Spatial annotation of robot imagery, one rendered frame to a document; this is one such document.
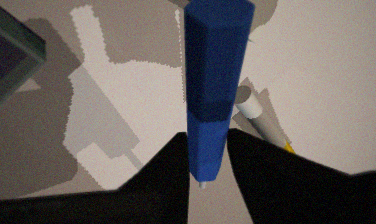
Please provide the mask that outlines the blue stylus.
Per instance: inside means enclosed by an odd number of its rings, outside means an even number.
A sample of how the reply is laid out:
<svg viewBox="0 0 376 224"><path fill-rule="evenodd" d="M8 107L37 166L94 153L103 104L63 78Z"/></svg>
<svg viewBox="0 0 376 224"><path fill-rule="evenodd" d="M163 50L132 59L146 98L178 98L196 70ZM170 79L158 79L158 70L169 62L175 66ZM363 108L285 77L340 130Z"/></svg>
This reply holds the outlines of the blue stylus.
<svg viewBox="0 0 376 224"><path fill-rule="evenodd" d="M255 8L248 0L184 8L189 171L201 189L221 167Z"/></svg>

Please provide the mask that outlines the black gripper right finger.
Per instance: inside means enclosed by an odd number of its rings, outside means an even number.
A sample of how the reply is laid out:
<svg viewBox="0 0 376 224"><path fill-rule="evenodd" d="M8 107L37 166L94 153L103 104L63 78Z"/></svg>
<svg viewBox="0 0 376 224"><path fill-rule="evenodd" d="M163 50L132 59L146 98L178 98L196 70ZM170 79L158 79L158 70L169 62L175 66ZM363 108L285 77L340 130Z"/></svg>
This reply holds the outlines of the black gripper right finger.
<svg viewBox="0 0 376 224"><path fill-rule="evenodd" d="M348 174L237 128L227 151L254 224L376 224L376 171Z"/></svg>

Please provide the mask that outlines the grey cylinder with yellow end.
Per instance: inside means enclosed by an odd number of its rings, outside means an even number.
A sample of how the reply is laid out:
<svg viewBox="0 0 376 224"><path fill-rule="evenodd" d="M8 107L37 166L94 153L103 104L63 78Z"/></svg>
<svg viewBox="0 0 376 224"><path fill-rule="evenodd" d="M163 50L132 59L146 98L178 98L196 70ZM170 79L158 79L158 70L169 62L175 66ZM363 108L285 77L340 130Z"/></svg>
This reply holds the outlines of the grey cylinder with yellow end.
<svg viewBox="0 0 376 224"><path fill-rule="evenodd" d="M237 88L234 105L265 141L295 153L250 87L242 85Z"/></svg>

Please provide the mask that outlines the dark grey keyboard with keys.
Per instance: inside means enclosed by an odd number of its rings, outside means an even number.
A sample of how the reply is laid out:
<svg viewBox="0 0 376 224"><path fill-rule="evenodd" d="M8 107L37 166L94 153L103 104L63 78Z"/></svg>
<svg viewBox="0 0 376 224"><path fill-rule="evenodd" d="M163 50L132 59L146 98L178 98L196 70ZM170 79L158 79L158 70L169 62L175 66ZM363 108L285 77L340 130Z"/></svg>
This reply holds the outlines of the dark grey keyboard with keys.
<svg viewBox="0 0 376 224"><path fill-rule="evenodd" d="M0 6L0 107L47 63L45 41Z"/></svg>

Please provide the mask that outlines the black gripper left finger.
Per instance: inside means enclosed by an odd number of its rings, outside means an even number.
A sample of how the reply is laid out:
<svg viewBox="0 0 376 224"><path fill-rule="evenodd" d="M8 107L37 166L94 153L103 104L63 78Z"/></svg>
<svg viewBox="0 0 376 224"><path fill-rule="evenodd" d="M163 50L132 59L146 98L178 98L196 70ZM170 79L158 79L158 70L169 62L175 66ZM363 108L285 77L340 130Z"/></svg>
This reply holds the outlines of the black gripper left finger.
<svg viewBox="0 0 376 224"><path fill-rule="evenodd" d="M0 200L0 224L188 224L189 155L177 132L116 190Z"/></svg>

